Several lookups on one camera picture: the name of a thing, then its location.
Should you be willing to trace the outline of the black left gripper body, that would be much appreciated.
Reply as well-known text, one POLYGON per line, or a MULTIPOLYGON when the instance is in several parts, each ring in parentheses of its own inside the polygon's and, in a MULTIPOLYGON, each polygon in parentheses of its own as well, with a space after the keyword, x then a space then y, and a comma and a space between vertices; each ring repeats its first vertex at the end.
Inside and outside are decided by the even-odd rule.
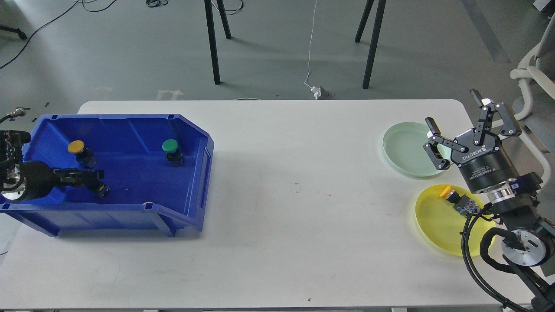
POLYGON ((16 203, 34 200, 47 196, 56 185, 53 169, 45 162, 26 161, 20 165, 20 172, 24 178, 25 189, 16 203))

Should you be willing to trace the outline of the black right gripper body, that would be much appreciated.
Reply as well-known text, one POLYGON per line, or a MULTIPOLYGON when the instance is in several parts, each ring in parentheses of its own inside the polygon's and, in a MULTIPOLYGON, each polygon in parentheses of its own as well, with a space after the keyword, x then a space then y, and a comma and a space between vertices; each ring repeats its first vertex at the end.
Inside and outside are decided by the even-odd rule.
POLYGON ((462 152, 454 148, 451 160, 458 166, 471 193, 483 193, 487 188, 519 176, 497 134, 484 132, 483 143, 479 146, 474 144, 474 129, 456 136, 455 140, 468 149, 462 152))

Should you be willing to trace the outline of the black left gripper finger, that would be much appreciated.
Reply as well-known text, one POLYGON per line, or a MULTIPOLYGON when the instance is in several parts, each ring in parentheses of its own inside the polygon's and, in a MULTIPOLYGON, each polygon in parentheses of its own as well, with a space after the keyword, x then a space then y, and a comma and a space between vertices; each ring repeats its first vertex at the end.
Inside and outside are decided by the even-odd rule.
POLYGON ((104 170, 79 170, 78 168, 53 169, 60 182, 94 182, 104 178, 104 170))
POLYGON ((57 187, 62 187, 62 186, 71 186, 74 188, 79 188, 84 186, 85 188, 87 188, 90 192, 91 191, 91 186, 93 186, 96 182, 99 182, 100 180, 98 179, 77 179, 77 178, 61 178, 60 180, 58 180, 57 182, 55 182, 55 186, 57 187))

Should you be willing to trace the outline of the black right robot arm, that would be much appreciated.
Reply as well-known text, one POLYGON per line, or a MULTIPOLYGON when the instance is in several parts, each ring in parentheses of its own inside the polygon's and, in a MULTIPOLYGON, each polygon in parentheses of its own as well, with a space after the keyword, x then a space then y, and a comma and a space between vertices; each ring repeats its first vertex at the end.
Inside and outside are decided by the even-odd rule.
POLYGON ((470 192, 484 193, 489 199, 489 203, 480 208, 468 196, 459 194, 450 186, 440 194, 466 218, 460 233, 464 264, 477 285, 504 308, 526 311, 490 286, 470 256, 469 238, 478 219, 499 221, 505 227, 492 227, 484 233, 480 241, 480 257, 498 271, 519 276, 533 292, 533 312, 552 312, 555 307, 554 284, 533 270, 554 256, 554 223, 536 211, 542 179, 535 172, 519 175, 502 147, 501 138, 492 132, 493 116, 498 113, 503 122, 502 136, 521 135, 513 109, 502 102, 494 103, 481 97, 475 89, 470 93, 480 107, 476 126, 454 140, 448 140, 441 135, 435 120, 426 118, 429 133, 423 146, 436 170, 447 170, 450 165, 456 165, 470 192))

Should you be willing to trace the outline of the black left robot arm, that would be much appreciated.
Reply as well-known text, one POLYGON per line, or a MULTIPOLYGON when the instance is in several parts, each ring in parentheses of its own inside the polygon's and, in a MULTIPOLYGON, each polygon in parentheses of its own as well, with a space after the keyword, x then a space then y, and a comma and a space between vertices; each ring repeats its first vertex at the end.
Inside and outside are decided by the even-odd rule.
POLYGON ((23 146, 30 143, 29 132, 1 131, 1 197, 19 203, 46 197, 55 187, 85 186, 100 198, 110 191, 102 180, 103 170, 95 170, 97 158, 81 140, 68 145, 68 152, 76 156, 80 168, 50 168, 45 162, 24 160, 23 146))

